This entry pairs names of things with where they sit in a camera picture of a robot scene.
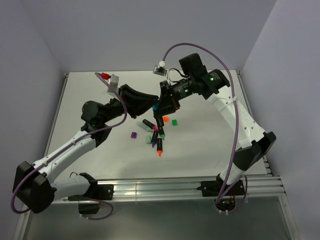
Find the black blue tip highlighter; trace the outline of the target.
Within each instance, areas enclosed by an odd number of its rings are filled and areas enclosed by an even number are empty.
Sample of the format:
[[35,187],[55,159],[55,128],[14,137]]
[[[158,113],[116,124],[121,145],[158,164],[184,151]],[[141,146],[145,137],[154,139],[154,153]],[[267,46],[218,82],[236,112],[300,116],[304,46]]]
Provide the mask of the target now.
[[156,117],[155,120],[156,120],[156,123],[157,123],[158,127],[163,127],[164,126],[164,120],[163,120],[162,116]]

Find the blue pen cap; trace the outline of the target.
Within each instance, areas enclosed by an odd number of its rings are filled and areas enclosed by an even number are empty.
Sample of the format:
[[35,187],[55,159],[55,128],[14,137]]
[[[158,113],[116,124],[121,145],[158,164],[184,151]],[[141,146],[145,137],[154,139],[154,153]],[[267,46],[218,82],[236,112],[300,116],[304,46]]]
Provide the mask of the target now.
[[153,110],[153,111],[157,111],[158,107],[159,107],[159,103],[153,105],[153,106],[152,106],[152,110]]

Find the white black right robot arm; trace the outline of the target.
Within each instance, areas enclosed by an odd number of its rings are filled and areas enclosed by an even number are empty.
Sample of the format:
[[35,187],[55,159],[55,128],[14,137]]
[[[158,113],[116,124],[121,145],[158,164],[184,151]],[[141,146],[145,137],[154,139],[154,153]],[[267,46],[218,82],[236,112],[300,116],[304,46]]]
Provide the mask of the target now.
[[210,102],[234,131],[236,142],[232,147],[232,163],[218,176],[217,191],[229,194],[237,181],[251,166],[262,159],[276,141],[276,135],[266,132],[251,117],[235,95],[233,81],[221,70],[208,71],[200,56],[193,53],[179,60],[183,71],[181,80],[174,84],[160,82],[160,98],[153,111],[159,127],[161,117],[173,114],[180,108],[179,101],[193,94]]

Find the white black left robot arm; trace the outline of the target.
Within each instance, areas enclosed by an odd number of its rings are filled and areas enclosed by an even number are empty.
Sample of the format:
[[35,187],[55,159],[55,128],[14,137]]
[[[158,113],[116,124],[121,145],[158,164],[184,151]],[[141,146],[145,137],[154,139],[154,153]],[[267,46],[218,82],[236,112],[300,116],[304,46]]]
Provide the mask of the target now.
[[40,160],[33,163],[24,161],[17,167],[10,202],[13,212],[23,213],[15,208],[16,199],[21,200],[28,211],[37,214],[53,201],[63,198],[96,198],[98,181],[88,173],[79,173],[62,182],[57,182],[57,177],[80,157],[99,147],[113,128],[124,123],[121,120],[108,126],[107,122],[120,116],[134,119],[151,109],[159,99],[126,84],[111,91],[115,97],[106,104],[92,100],[84,103],[81,114],[84,125],[67,143]]

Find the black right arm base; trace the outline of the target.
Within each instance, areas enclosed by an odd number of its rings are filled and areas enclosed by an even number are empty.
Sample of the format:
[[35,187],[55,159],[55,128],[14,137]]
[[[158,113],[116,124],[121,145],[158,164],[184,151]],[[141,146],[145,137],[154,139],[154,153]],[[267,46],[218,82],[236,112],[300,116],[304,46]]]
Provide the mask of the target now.
[[214,201],[218,199],[221,192],[221,199],[215,204],[217,209],[222,212],[230,212],[236,209],[236,197],[247,197],[248,186],[247,181],[243,183],[241,179],[231,185],[223,187],[223,180],[219,177],[216,180],[201,181],[200,186],[196,188],[201,191],[202,197],[214,197]]

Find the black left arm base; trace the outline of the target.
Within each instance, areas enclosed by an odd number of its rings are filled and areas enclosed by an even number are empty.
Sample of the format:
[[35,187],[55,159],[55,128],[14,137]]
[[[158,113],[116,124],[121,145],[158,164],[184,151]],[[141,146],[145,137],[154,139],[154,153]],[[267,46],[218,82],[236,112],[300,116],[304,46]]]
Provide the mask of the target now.
[[109,217],[113,211],[114,207],[111,203],[107,202],[113,199],[114,185],[113,184],[96,184],[95,186],[90,186],[88,191],[83,195],[73,195],[69,196],[67,199],[69,201],[93,201],[95,203],[79,203],[78,212],[86,217],[91,218],[90,215],[96,215],[99,210],[102,210],[103,206],[109,206],[110,212],[107,214],[106,218]]

